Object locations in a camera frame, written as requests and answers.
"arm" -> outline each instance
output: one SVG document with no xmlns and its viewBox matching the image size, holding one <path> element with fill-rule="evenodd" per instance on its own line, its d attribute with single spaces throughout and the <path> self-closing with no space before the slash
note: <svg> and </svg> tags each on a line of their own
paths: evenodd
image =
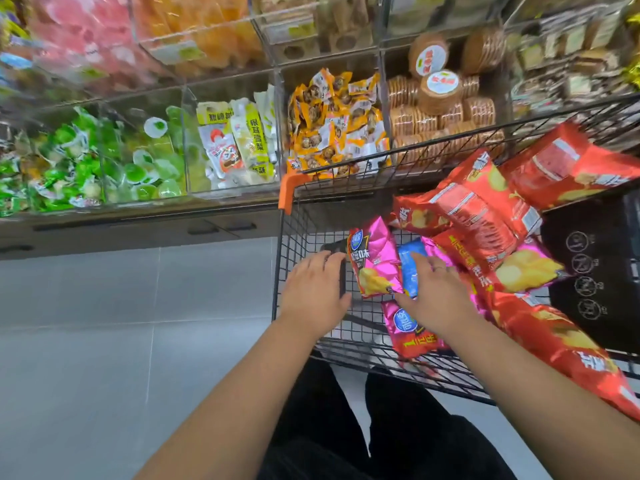
<svg viewBox="0 0 640 480">
<path fill-rule="evenodd" d="M 479 317 L 455 269 L 413 257 L 418 299 L 396 300 L 453 348 L 553 478 L 637 478 L 640 425 Z"/>
<path fill-rule="evenodd" d="M 313 346 L 340 322 L 350 304 L 350 295 L 339 297 L 340 261 L 345 255 L 328 256 L 328 251 L 312 255 L 293 268 L 279 318 L 135 480 L 255 478 Z"/>
</svg>

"gray floor tile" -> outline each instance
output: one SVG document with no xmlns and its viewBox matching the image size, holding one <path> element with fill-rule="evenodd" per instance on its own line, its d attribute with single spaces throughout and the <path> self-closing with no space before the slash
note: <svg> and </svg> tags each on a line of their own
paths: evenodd
<svg viewBox="0 0 640 480">
<path fill-rule="evenodd" d="M 146 460 L 246 354 L 270 317 L 156 324 L 140 459 Z"/>
<path fill-rule="evenodd" d="M 0 335 L 0 478 L 130 479 L 152 325 Z"/>
<path fill-rule="evenodd" d="M 151 321 L 159 252 L 139 249 L 58 257 L 56 324 Z"/>
<path fill-rule="evenodd" d="M 272 238 L 163 248 L 155 321 L 271 314 Z"/>
<path fill-rule="evenodd" d="M 0 328 L 53 322 L 59 281 L 55 257 L 0 261 Z"/>
</svg>

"orange snack packet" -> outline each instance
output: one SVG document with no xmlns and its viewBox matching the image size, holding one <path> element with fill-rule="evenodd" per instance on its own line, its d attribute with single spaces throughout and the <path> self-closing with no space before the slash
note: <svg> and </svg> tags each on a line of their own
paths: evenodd
<svg viewBox="0 0 640 480">
<path fill-rule="evenodd" d="M 591 144 L 566 121 L 500 169 L 524 199 L 544 210 L 640 177 L 640 160 Z"/>
<path fill-rule="evenodd" d="M 536 209 L 507 183 L 482 148 L 427 192 L 424 205 L 451 220 L 484 270 L 500 266 L 541 224 Z"/>
<path fill-rule="evenodd" d="M 640 401 L 624 374 L 564 313 L 526 294 L 493 293 L 490 307 L 498 327 L 523 348 L 578 386 L 640 420 Z"/>
</svg>

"red chip bag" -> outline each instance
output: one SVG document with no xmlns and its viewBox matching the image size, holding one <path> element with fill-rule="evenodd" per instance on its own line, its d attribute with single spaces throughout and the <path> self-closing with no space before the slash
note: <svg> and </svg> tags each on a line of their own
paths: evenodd
<svg viewBox="0 0 640 480">
<path fill-rule="evenodd" d="M 537 209 L 551 209 L 640 177 L 640 159 L 589 142 L 564 122 L 500 167 Z"/>
<path fill-rule="evenodd" d="M 541 223 L 540 215 L 508 185 L 489 153 L 476 150 L 424 199 L 448 217 L 483 269 L 495 269 Z"/>
<path fill-rule="evenodd" d="M 389 225 L 404 229 L 407 232 L 430 237 L 451 227 L 446 217 L 438 216 L 428 209 L 427 194 L 399 195 L 394 197 L 394 211 L 391 213 L 395 220 Z"/>
<path fill-rule="evenodd" d="M 364 298 L 404 291 L 396 238 L 382 217 L 349 231 L 347 254 Z"/>
<path fill-rule="evenodd" d="M 414 358 L 438 348 L 438 338 L 418 325 L 396 300 L 383 301 L 381 306 L 391 343 L 398 355 Z"/>
<path fill-rule="evenodd" d="M 498 326 L 517 343 L 583 389 L 640 420 L 640 401 L 624 374 L 561 311 L 526 294 L 496 292 L 490 302 Z"/>
<path fill-rule="evenodd" d="M 487 292 L 492 290 L 508 293 L 522 292 L 540 288 L 569 276 L 564 266 L 551 258 L 534 236 L 526 237 L 496 270 L 484 269 L 480 266 L 478 258 L 467 249 L 457 231 L 444 231 L 433 240 L 456 263 L 467 268 L 476 286 Z"/>
</svg>

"hand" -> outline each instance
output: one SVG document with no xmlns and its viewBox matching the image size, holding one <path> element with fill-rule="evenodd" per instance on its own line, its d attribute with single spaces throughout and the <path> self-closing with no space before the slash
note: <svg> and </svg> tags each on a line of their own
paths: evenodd
<svg viewBox="0 0 640 480">
<path fill-rule="evenodd" d="M 287 277 L 280 317 L 314 339 L 332 331 L 351 305 L 351 294 L 340 298 L 340 263 L 344 253 L 322 251 L 302 259 Z"/>
<path fill-rule="evenodd" d="M 464 322 L 476 318 L 476 307 L 455 267 L 447 267 L 440 258 L 411 256 L 418 272 L 418 298 L 396 293 L 396 301 L 416 322 L 446 339 Z"/>
</svg>

